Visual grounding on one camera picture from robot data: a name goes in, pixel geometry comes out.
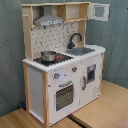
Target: backsplash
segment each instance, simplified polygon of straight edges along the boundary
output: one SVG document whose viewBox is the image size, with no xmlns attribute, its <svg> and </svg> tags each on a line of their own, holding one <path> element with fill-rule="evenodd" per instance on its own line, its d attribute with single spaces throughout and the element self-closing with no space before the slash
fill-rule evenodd
<svg viewBox="0 0 128 128">
<path fill-rule="evenodd" d="M 41 56 L 44 50 L 66 50 L 70 37 L 78 33 L 79 22 L 35 27 L 31 31 L 33 58 Z M 78 36 L 73 38 L 73 43 L 78 46 Z"/>
</svg>

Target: cooking pot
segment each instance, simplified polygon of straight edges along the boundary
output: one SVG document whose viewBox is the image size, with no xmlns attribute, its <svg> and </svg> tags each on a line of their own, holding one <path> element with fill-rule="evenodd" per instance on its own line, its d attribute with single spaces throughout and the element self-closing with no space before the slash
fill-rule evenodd
<svg viewBox="0 0 128 128">
<path fill-rule="evenodd" d="M 54 61 L 56 59 L 55 51 L 43 51 L 41 52 L 41 59 L 43 61 Z"/>
</svg>

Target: hood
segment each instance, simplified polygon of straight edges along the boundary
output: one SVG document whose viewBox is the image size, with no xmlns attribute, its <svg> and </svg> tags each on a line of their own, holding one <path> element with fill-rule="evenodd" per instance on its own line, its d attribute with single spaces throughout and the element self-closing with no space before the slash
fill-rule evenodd
<svg viewBox="0 0 128 128">
<path fill-rule="evenodd" d="M 44 6 L 43 13 L 44 16 L 34 22 L 36 27 L 64 23 L 63 18 L 53 15 L 52 5 Z"/>
</svg>

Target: toy sink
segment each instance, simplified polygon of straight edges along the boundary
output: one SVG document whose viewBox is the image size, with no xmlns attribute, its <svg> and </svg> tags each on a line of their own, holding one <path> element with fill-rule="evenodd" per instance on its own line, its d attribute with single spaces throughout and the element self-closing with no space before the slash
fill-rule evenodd
<svg viewBox="0 0 128 128">
<path fill-rule="evenodd" d="M 86 48 L 86 47 L 77 47 L 77 48 L 73 48 L 73 49 L 68 49 L 65 51 L 65 53 L 68 54 L 72 54 L 75 56 L 82 56 L 85 54 L 88 54 L 90 52 L 94 52 L 94 49 L 90 49 L 90 48 Z"/>
</svg>

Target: toy stove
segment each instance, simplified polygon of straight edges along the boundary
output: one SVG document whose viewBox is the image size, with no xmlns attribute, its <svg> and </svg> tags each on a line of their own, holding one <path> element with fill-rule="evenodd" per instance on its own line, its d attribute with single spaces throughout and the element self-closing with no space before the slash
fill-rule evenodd
<svg viewBox="0 0 128 128">
<path fill-rule="evenodd" d="M 43 61 L 41 59 L 41 57 L 40 58 L 36 58 L 33 61 L 48 67 L 48 66 L 51 66 L 51 65 L 54 65 L 54 64 L 57 64 L 57 63 L 61 63 L 61 62 L 70 60 L 70 59 L 73 59 L 73 57 L 70 57 L 70 56 L 67 56 L 67 55 L 63 55 L 63 54 L 59 54 L 59 55 L 56 54 L 56 59 L 54 61 Z"/>
</svg>

